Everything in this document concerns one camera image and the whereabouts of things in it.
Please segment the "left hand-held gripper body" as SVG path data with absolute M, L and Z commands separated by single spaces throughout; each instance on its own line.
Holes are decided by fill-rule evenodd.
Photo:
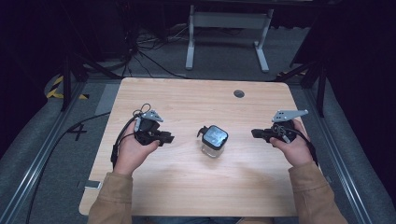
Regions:
M 163 119 L 155 110 L 150 110 L 137 115 L 134 126 L 134 137 L 143 146 L 159 141 L 163 145 L 161 132 L 158 130 Z

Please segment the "black tripod stand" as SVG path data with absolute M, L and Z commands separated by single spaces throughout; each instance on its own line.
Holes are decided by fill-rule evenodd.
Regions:
M 99 63 L 90 61 L 81 54 L 69 49 L 64 56 L 62 66 L 62 75 L 64 78 L 64 99 L 62 111 L 65 111 L 72 101 L 71 76 L 74 76 L 77 82 L 86 82 L 88 80 L 89 76 L 84 64 L 89 65 L 91 68 L 104 74 L 106 77 L 110 77 L 111 79 L 121 79 L 120 76 L 117 76 Z
M 323 118 L 324 117 L 323 105 L 324 105 L 326 73 L 327 73 L 324 63 L 310 62 L 307 64 L 302 64 L 297 68 L 292 69 L 289 72 L 279 73 L 274 79 L 274 82 L 284 82 L 301 73 L 304 73 L 304 76 L 300 81 L 300 86 L 303 89 L 311 89 L 315 83 L 318 83 L 317 96 L 316 96 L 316 109 L 318 111 L 318 114 Z

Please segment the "clear jar with black lid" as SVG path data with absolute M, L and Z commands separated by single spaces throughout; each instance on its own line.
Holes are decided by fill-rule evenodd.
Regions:
M 210 158 L 218 158 L 221 155 L 229 137 L 227 132 L 216 125 L 202 127 L 197 135 L 202 136 L 201 150 Z

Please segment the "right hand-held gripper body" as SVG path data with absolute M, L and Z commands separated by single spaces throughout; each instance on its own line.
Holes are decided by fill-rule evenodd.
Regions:
M 274 137 L 287 144 L 291 143 L 297 135 L 293 120 L 307 115 L 305 110 L 277 110 L 272 118 L 273 125 L 270 129 L 265 129 L 263 139 L 269 143 L 270 138 Z

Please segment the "aluminium floor rail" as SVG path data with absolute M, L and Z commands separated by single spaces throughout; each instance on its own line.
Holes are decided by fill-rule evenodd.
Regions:
M 0 224 L 12 224 L 16 215 L 20 212 L 22 205 L 30 194 L 30 191 L 36 185 L 38 177 L 42 174 L 44 164 L 49 159 L 52 148 L 55 146 L 56 141 L 61 135 L 61 129 L 85 86 L 86 84 L 84 82 L 77 82 L 75 84 L 68 100 L 69 105 L 57 116 L 49 131 L 49 135 L 46 137 L 43 145 L 40 147 L 33 161 L 28 166 L 27 171 L 22 176 L 21 183 L 18 185 L 18 188 L 13 194 L 13 197 L 5 211 L 2 213 L 2 216 L 0 216 Z
M 325 141 L 330 148 L 329 155 L 331 157 L 332 164 L 336 173 L 339 176 L 341 185 L 343 186 L 344 192 L 346 193 L 347 199 L 357 219 L 358 224 L 373 224 L 373 221 L 371 220 L 368 211 L 361 200 L 361 196 L 356 188 L 356 184 L 352 179 L 345 162 L 342 159 L 341 153 L 334 141 L 331 131 L 325 119 L 319 114 L 317 110 L 314 94 L 310 90 L 304 90 L 304 96 L 308 104 L 313 107 L 311 115 L 318 123 L 319 129 L 324 135 Z

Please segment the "person's left hand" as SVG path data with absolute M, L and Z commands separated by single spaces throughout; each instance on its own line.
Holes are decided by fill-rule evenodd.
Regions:
M 134 137 L 133 121 L 126 129 L 119 144 L 119 156 L 113 172 L 119 175 L 132 176 L 134 171 L 145 161 L 150 153 L 155 151 L 160 142 L 153 141 L 142 146 Z

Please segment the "person's right hand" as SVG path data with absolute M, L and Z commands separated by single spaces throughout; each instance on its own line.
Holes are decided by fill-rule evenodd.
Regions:
M 307 143 L 301 136 L 297 136 L 289 144 L 272 137 L 270 143 L 284 154 L 286 160 L 293 167 L 314 161 Z

